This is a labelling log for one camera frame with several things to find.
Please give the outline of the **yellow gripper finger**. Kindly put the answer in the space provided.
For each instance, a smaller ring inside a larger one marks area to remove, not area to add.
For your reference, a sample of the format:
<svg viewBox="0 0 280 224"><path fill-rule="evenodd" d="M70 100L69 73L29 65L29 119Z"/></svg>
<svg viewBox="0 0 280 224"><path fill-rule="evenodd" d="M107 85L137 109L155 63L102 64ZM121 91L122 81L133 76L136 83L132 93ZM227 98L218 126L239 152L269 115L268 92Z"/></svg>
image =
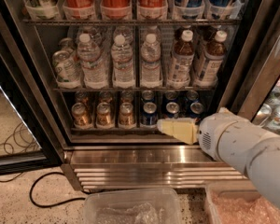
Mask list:
<svg viewBox="0 0 280 224"><path fill-rule="evenodd" d="M172 136L188 145L193 145L198 141L198 126L191 118L159 119L157 128L161 133Z"/></svg>

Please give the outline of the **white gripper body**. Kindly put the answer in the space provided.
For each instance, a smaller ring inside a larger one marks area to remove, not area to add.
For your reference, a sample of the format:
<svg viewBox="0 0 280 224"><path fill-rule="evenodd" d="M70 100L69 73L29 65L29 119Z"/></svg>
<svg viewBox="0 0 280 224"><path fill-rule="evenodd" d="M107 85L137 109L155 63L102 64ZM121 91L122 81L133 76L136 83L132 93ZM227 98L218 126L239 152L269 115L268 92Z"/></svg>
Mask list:
<svg viewBox="0 0 280 224"><path fill-rule="evenodd" d="M245 129L248 126L247 119L234 115L227 108L220 108L201 122L199 145L215 161L246 162Z"/></svg>

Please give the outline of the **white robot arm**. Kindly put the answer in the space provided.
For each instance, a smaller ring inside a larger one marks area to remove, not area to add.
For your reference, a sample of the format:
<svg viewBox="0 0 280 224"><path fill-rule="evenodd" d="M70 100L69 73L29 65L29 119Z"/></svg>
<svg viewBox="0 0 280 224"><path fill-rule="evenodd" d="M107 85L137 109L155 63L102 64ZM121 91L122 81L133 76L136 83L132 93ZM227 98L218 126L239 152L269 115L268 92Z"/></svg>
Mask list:
<svg viewBox="0 0 280 224"><path fill-rule="evenodd" d="M197 142L204 153L247 177L256 190L280 209L280 135L226 108L204 118L159 119L161 133L185 143Z"/></svg>

